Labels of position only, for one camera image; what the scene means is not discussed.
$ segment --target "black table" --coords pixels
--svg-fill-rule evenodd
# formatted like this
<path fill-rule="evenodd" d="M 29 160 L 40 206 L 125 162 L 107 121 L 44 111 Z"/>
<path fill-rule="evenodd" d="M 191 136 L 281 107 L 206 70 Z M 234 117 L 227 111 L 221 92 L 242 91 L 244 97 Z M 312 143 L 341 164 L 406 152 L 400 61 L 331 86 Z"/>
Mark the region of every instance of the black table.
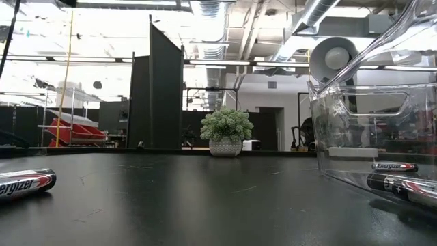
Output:
<path fill-rule="evenodd" d="M 67 154 L 45 195 L 0 205 L 0 245 L 433 245 L 437 223 L 321 175 L 315 158 Z"/>

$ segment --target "plant pot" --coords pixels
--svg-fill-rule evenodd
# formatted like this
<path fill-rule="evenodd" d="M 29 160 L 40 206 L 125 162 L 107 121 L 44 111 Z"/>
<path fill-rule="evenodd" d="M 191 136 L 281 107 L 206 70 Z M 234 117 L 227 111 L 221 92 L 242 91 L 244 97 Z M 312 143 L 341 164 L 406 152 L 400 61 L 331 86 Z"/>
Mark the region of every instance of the plant pot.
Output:
<path fill-rule="evenodd" d="M 240 154 L 241 148 L 241 141 L 232 141 L 227 137 L 221 141 L 210 139 L 210 152 L 213 156 L 235 157 Z"/>

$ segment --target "white loudspeaker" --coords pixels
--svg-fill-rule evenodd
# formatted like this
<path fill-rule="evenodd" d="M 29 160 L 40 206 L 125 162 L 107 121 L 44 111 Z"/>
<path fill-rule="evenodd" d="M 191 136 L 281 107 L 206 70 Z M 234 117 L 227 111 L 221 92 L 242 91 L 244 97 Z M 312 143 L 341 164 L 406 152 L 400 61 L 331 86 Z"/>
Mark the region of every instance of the white loudspeaker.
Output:
<path fill-rule="evenodd" d="M 319 83 L 326 83 L 356 55 L 358 51 L 355 44 L 347 38 L 327 38 L 311 53 L 309 60 L 311 75 Z"/>

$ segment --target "fluorescent light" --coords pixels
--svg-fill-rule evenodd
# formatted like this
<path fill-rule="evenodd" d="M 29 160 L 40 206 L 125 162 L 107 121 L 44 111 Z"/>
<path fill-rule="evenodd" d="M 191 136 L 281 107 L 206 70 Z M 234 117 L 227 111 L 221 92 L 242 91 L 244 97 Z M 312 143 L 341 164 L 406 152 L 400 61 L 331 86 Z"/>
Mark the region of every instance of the fluorescent light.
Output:
<path fill-rule="evenodd" d="M 54 57 L 56 62 L 66 62 L 68 57 Z M 115 62 L 114 58 L 71 57 L 70 62 Z"/>
<path fill-rule="evenodd" d="M 176 1 L 130 1 L 130 0 L 78 0 L 78 3 L 100 3 L 121 5 L 167 5 L 176 6 Z M 182 7 L 189 7 L 189 3 L 181 3 Z"/>
<path fill-rule="evenodd" d="M 226 69 L 226 66 L 215 66 L 215 65 L 197 65 L 196 68 L 213 68 L 213 69 Z"/>
<path fill-rule="evenodd" d="M 335 7 L 331 8 L 326 16 L 330 17 L 352 17 L 352 18 L 364 18 L 369 15 L 370 11 L 375 8 L 356 8 L 356 7 Z"/>
<path fill-rule="evenodd" d="M 190 60 L 190 64 L 198 65 L 222 65 L 222 66 L 248 66 L 249 61 L 223 61 L 223 60 Z"/>
<path fill-rule="evenodd" d="M 305 63 L 294 63 L 294 62 L 257 62 L 257 66 L 267 66 L 267 67 L 285 67 L 285 68 L 308 68 L 309 64 Z"/>
<path fill-rule="evenodd" d="M 18 61 L 46 61 L 45 57 L 38 56 L 22 56 L 22 55 L 8 55 L 6 57 L 7 60 L 18 60 Z"/>
<path fill-rule="evenodd" d="M 435 67 L 415 67 L 415 66 L 385 66 L 384 70 L 412 71 L 412 72 L 437 72 Z"/>
<path fill-rule="evenodd" d="M 8 96 L 44 96 L 45 93 L 35 93 L 35 92 L 1 92 L 0 94 Z"/>
<path fill-rule="evenodd" d="M 228 43 L 209 43 L 209 42 L 196 42 L 196 41 L 190 41 L 189 44 L 193 44 L 193 45 L 202 45 L 202 46 L 226 46 L 228 47 L 229 44 Z"/>
<path fill-rule="evenodd" d="M 376 69 L 378 68 L 378 66 L 361 66 L 360 69 L 365 69 L 365 70 L 372 70 L 372 69 Z"/>

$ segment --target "clear plastic bin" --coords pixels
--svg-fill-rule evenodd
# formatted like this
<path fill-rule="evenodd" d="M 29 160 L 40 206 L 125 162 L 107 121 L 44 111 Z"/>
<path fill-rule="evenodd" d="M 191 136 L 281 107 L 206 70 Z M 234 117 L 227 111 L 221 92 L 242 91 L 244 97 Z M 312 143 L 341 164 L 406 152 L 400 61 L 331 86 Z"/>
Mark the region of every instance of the clear plastic bin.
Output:
<path fill-rule="evenodd" d="M 436 23 L 437 3 L 413 0 L 330 81 L 309 82 L 320 171 L 437 208 Z"/>

